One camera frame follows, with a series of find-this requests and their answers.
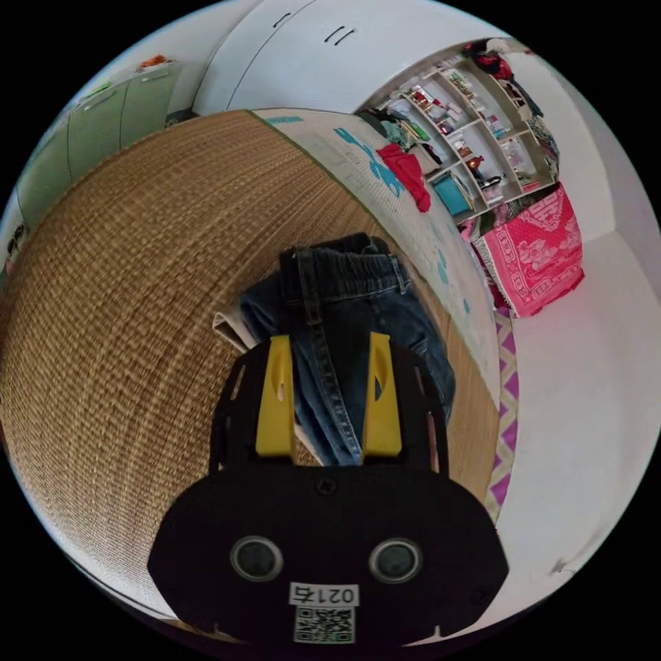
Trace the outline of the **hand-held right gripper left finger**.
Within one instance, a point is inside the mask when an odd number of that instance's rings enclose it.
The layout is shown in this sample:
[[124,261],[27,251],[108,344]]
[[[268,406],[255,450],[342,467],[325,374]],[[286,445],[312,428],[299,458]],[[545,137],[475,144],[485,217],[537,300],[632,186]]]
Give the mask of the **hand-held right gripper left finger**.
[[293,462],[295,442],[291,343],[287,335],[274,336],[266,356],[255,450],[261,459]]

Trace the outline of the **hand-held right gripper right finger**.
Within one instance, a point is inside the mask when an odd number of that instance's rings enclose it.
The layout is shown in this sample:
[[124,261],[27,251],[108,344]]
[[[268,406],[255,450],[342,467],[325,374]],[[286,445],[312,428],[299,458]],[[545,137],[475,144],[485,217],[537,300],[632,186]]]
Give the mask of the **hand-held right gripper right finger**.
[[390,337],[371,333],[361,457],[396,459],[402,447]]

